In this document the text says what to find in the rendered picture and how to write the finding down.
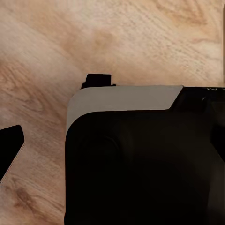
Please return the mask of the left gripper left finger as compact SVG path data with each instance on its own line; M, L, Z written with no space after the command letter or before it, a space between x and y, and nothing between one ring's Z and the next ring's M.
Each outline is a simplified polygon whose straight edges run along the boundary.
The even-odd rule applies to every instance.
M0 180L7 172L23 143L24 135L20 125L0 130Z

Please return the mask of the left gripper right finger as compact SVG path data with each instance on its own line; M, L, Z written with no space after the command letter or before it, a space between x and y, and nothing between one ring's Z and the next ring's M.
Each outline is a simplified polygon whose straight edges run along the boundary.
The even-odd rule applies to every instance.
M214 125L211 136L210 142L221 156L223 161L225 162L225 127L221 125Z

